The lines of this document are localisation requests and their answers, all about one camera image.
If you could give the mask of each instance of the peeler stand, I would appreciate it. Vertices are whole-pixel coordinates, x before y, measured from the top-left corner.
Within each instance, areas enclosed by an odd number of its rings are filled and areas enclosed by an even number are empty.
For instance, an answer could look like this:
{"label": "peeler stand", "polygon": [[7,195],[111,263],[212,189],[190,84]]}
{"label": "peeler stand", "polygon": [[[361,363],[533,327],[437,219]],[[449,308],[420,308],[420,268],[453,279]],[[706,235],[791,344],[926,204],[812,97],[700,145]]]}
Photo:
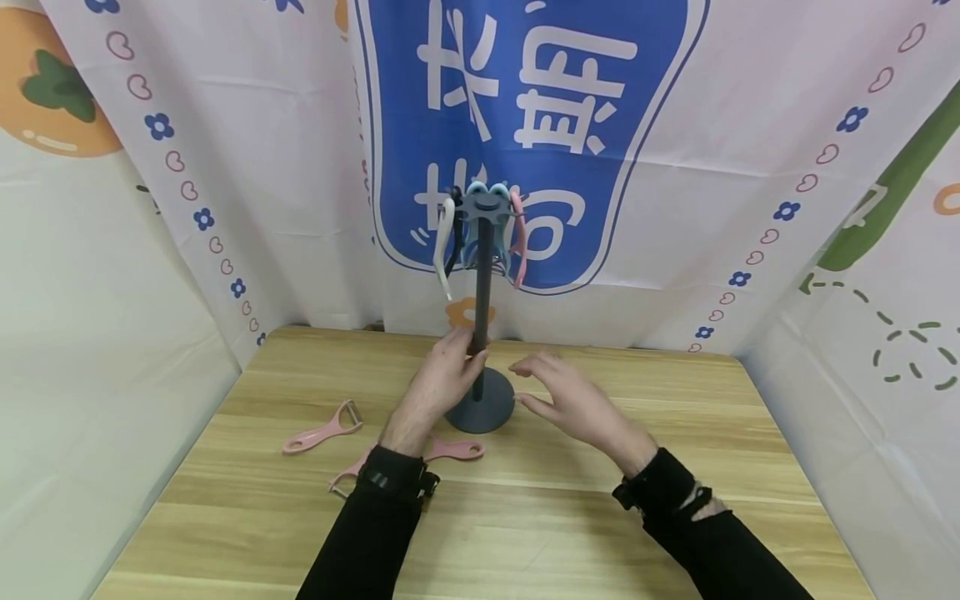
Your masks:
{"label": "peeler stand", "polygon": [[[457,208],[466,222],[477,222],[476,306],[473,340],[468,353],[475,356],[487,347],[490,288],[493,276],[493,224],[509,216],[509,198],[491,193],[472,193],[463,197]],[[489,433],[503,425],[514,412],[514,386],[502,373],[485,367],[460,403],[446,413],[446,420],[467,433]]]}

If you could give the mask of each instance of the table surface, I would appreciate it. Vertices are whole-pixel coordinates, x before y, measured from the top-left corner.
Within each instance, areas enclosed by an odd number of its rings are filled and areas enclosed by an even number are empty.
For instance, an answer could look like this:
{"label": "table surface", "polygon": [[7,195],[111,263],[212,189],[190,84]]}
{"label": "table surface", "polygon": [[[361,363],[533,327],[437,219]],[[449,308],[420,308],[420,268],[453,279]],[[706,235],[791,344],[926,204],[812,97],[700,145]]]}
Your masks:
{"label": "table surface", "polygon": [[[433,339],[274,331],[94,594],[96,600],[289,600],[343,500],[326,482],[377,439]],[[543,346],[495,342],[489,365]],[[873,598],[750,378],[726,356],[553,347],[644,422],[734,509],[818,600]],[[291,435],[352,398],[360,431],[297,456]],[[474,436],[438,424],[448,441]],[[610,496],[604,456],[518,406],[479,436],[477,461],[442,459],[395,598],[699,598],[685,572]]]}

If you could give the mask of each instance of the fabric backdrop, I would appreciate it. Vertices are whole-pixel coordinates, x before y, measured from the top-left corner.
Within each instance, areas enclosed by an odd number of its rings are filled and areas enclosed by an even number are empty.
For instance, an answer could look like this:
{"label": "fabric backdrop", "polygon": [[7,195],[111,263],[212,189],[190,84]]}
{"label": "fabric backdrop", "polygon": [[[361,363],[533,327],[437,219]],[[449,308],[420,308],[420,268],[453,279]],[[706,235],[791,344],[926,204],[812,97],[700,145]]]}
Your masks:
{"label": "fabric backdrop", "polygon": [[944,0],[44,6],[241,363],[280,324],[469,319],[429,257],[477,176],[529,194],[493,337],[736,352],[960,46]]}

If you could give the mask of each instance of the hand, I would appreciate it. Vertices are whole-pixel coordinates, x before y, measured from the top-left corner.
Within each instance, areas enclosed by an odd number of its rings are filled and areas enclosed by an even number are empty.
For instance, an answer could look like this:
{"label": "hand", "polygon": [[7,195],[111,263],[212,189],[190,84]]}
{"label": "hand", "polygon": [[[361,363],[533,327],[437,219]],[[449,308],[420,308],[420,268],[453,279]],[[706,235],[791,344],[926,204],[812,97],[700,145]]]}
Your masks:
{"label": "hand", "polygon": [[408,456],[422,455],[434,423],[464,397],[487,362],[486,350],[467,359],[472,337],[469,329],[456,327],[434,344],[390,416],[380,445]]}
{"label": "hand", "polygon": [[650,434],[630,423],[600,388],[559,356],[538,352],[510,370],[539,379],[553,399],[551,404],[530,394],[517,394],[518,402],[571,438],[599,449],[628,478],[640,473],[657,454],[657,443]]}

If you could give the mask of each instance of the person's left hand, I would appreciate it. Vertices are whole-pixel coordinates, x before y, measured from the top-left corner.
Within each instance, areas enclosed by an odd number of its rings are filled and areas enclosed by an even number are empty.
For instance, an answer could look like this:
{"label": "person's left hand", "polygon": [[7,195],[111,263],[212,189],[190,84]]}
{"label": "person's left hand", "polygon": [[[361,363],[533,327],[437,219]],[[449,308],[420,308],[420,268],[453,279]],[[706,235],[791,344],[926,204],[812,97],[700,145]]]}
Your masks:
{"label": "person's left hand", "polygon": [[472,337],[469,329],[455,327],[434,344],[390,416],[380,445],[420,456],[433,424],[464,397],[487,362],[486,350],[467,359]]}

